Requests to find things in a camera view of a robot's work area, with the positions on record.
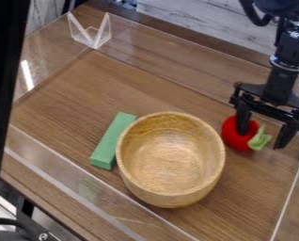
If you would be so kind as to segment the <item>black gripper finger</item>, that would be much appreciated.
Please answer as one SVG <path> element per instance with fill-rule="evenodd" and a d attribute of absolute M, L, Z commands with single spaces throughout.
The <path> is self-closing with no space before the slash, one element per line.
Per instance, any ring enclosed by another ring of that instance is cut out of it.
<path fill-rule="evenodd" d="M 240 136 L 244 136 L 247 134 L 250 118 L 250 106 L 246 103 L 239 103 L 236 108 L 236 129 Z"/>
<path fill-rule="evenodd" d="M 286 122 L 284 125 L 282 126 L 274 148 L 283 149 L 288 145 L 290 141 L 292 140 L 298 132 L 299 132 L 299 120 L 292 119 L 288 122 Z"/>

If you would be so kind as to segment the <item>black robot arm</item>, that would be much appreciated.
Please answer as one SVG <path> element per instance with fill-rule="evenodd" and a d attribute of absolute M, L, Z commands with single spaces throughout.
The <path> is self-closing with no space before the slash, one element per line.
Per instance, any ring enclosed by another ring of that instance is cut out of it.
<path fill-rule="evenodd" d="M 238 82 L 230 103 L 236 109 L 235 130 L 247 133 L 251 114 L 259 113 L 283 123 L 274 147 L 287 147 L 299 132 L 299 97 L 292 92 L 299 81 L 299 0 L 239 0 L 246 16 L 258 26 L 278 22 L 264 84 Z"/>

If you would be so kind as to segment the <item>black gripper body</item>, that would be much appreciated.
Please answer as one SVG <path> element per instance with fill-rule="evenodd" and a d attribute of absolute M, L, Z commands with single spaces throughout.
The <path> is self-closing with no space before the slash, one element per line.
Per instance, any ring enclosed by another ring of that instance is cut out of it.
<path fill-rule="evenodd" d="M 292 119 L 299 120 L 299 97 L 294 92 L 288 94 L 284 101 L 280 101 L 264 95 L 266 85 L 236 82 L 234 88 L 230 103 L 235 109 L 239 103 L 246 103 L 251 113 L 256 112 L 282 122 L 288 122 Z"/>

